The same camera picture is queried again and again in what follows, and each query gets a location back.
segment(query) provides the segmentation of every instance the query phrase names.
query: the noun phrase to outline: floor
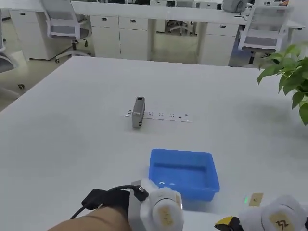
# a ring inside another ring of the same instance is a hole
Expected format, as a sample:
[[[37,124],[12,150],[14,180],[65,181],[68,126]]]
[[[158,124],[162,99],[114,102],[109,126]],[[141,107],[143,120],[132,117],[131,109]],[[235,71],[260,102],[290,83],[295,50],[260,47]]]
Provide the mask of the floor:
[[[59,65],[65,63],[68,58],[62,58],[59,64],[56,64],[54,60],[40,61],[30,60],[26,61],[21,50],[17,34],[11,20],[3,22],[3,36],[6,38],[5,42],[5,54],[14,60],[16,68],[10,71],[0,73],[0,86],[9,90],[16,91],[23,94],[38,82],[40,82],[45,76],[50,74]],[[173,62],[173,63],[188,63],[195,64],[197,62],[195,51],[197,47],[197,36],[177,36],[176,34],[159,34],[157,33],[154,38],[154,50],[152,55],[153,61],[161,62]],[[89,46],[87,50],[94,54],[93,43],[91,38],[88,39]],[[81,42],[77,47],[84,48],[84,43]],[[247,66],[249,55],[247,53],[239,53],[236,45],[234,46],[234,54],[232,55],[230,65],[231,66]],[[20,90],[18,84],[24,84],[25,89]],[[3,94],[0,92],[0,111],[6,108],[15,100],[15,97],[11,95]]]

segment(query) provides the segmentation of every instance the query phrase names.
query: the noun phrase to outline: human arm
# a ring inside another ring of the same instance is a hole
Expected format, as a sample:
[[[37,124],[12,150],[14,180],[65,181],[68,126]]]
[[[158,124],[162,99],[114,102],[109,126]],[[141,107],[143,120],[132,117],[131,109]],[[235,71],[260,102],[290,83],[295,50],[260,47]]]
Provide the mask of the human arm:
[[[122,208],[103,207],[83,217],[64,221],[48,231],[131,231]]]

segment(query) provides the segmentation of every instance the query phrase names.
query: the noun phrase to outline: green plant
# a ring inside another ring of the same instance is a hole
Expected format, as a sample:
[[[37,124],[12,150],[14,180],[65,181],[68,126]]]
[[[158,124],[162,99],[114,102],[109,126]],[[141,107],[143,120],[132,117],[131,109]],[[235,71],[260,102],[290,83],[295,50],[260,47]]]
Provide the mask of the green plant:
[[[260,84],[263,77],[281,75],[278,92],[283,90],[287,95],[296,90],[292,97],[292,109],[299,106],[299,114],[304,122],[308,124],[308,57],[300,58],[302,48],[308,43],[290,45],[284,52],[273,53],[264,58],[259,69],[264,66],[265,61],[279,61],[278,64],[271,62],[257,78]]]

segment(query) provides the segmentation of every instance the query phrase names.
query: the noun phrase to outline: electrical outlet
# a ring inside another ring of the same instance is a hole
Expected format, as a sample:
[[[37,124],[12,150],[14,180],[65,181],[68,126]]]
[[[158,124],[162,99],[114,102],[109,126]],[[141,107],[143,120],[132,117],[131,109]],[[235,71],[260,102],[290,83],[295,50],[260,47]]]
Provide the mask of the electrical outlet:
[[[132,110],[128,110],[126,114],[121,115],[124,117],[131,117]],[[144,119],[158,119],[158,120],[170,120],[179,122],[192,122],[188,113],[165,113],[165,112],[155,112],[147,111],[144,112]]]

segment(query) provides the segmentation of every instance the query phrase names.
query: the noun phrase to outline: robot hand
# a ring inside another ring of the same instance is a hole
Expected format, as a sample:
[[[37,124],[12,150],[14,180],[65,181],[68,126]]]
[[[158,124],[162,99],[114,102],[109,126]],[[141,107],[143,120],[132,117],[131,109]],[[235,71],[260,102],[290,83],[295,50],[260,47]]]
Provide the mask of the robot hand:
[[[264,207],[241,212],[215,224],[221,231],[306,231],[306,211],[293,197],[285,195]]]
[[[182,231],[181,195],[170,188],[158,188],[151,180],[132,183],[141,185],[149,196],[142,202],[130,193],[128,221],[132,231]]]

